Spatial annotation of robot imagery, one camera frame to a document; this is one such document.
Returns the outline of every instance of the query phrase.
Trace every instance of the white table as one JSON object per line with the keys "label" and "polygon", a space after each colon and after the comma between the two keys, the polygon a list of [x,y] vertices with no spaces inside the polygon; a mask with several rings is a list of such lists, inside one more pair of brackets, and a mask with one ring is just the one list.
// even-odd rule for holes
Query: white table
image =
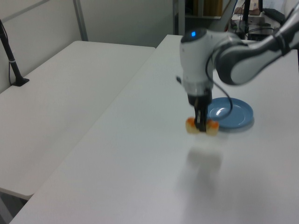
{"label": "white table", "polygon": [[0,191],[29,199],[153,51],[74,42],[0,94]]}
{"label": "white table", "polygon": [[163,40],[12,224],[298,223],[297,52],[222,84],[252,106],[250,129],[190,135],[180,38]]}

